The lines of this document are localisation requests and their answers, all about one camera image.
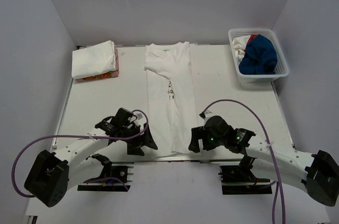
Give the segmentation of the white cartoon-print t-shirt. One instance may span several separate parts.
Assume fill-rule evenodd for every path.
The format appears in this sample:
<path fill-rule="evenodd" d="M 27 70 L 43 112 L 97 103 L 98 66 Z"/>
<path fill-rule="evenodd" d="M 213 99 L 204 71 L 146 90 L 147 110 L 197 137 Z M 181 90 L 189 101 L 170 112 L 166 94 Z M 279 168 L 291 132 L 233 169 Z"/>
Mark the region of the white cartoon-print t-shirt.
<path fill-rule="evenodd" d="M 145 50 L 148 118 L 157 157 L 189 154 L 198 126 L 189 42 Z"/>

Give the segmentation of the blue t-shirt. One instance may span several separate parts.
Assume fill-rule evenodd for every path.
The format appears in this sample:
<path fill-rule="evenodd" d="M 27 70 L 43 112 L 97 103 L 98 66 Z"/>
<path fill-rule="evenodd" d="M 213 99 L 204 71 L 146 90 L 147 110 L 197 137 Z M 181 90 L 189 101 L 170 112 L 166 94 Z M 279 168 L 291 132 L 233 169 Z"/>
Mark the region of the blue t-shirt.
<path fill-rule="evenodd" d="M 278 56 L 272 42 L 258 34 L 247 43 L 238 67 L 244 75 L 273 75 L 277 63 Z"/>

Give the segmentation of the white red-print t-shirt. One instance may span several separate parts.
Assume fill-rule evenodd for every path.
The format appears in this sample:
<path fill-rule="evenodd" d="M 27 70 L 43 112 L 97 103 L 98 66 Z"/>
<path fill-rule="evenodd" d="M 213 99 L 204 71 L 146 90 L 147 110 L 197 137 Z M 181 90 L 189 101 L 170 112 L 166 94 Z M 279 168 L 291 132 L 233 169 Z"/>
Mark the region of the white red-print t-shirt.
<path fill-rule="evenodd" d="M 241 62 L 243 60 L 245 56 L 247 44 L 256 37 L 257 37 L 256 34 L 251 34 L 251 35 L 244 35 L 241 37 L 236 37 L 233 39 L 232 44 L 234 46 L 235 56 L 238 62 Z"/>

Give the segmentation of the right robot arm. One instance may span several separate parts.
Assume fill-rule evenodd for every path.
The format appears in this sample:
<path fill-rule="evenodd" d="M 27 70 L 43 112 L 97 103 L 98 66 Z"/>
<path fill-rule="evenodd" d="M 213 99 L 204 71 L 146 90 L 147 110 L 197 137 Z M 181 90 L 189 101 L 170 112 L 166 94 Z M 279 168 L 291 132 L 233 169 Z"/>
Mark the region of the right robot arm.
<path fill-rule="evenodd" d="M 282 146 L 273 146 L 254 132 L 228 125 L 219 115 L 204 119 L 204 124 L 192 128 L 189 150 L 198 153 L 223 146 L 252 162 L 240 166 L 240 177 L 251 181 L 255 177 L 281 181 L 306 192 L 315 201 L 333 207 L 338 199 L 338 164 L 327 152 L 305 153 Z"/>

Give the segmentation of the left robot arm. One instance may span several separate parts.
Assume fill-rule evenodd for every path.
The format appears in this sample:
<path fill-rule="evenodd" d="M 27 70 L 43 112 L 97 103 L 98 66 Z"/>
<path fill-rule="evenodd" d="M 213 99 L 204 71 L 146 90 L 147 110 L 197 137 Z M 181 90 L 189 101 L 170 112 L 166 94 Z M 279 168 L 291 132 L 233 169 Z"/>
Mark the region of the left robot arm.
<path fill-rule="evenodd" d="M 82 183 L 125 183 L 112 174 L 112 161 L 99 153 L 110 144 L 123 141 L 127 154 L 144 156 L 143 147 L 157 150 L 149 123 L 141 110 L 118 109 L 116 115 L 97 123 L 85 136 L 76 136 L 76 141 L 55 151 L 40 152 L 24 182 L 24 188 L 47 207 L 53 207 L 66 192 Z"/>

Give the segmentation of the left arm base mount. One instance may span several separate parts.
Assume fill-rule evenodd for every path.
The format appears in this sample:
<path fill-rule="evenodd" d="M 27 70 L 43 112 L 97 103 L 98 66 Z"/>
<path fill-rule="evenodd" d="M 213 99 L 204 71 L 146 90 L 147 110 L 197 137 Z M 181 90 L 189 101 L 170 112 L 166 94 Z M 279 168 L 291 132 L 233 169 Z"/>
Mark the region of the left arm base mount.
<path fill-rule="evenodd" d="M 106 156 L 94 154 L 85 159 L 98 164 L 100 174 L 79 184 L 78 191 L 90 192 L 128 192 L 134 174 L 132 164 L 113 164 Z"/>

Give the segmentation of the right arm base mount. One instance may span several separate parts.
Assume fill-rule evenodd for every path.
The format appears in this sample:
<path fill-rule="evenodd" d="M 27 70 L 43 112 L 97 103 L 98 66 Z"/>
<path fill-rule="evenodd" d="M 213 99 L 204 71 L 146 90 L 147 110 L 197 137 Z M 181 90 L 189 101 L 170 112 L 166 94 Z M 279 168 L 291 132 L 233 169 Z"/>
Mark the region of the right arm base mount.
<path fill-rule="evenodd" d="M 260 195 L 272 194 L 275 184 L 266 178 L 257 178 L 253 172 L 252 157 L 243 157 L 239 162 L 224 163 L 218 173 L 221 178 L 223 195 Z"/>

